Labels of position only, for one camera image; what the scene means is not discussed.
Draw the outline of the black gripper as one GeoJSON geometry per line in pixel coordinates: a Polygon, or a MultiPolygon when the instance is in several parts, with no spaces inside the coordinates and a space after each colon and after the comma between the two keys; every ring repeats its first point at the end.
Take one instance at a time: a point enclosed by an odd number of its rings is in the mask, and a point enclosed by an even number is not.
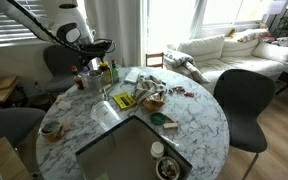
{"type": "Polygon", "coordinates": [[[114,41],[109,39],[97,39],[93,43],[80,48],[80,62],[88,64],[92,59],[99,58],[101,61],[114,47],[114,41]]]}

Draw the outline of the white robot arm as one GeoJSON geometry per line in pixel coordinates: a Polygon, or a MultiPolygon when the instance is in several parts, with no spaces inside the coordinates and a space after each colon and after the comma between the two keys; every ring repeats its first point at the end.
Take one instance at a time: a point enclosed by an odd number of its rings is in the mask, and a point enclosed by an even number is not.
{"type": "Polygon", "coordinates": [[[77,52],[81,62],[99,58],[115,50],[115,42],[95,38],[95,31],[73,3],[58,6],[54,19],[37,16],[15,0],[0,0],[0,13],[28,28],[37,38],[77,52]]]}

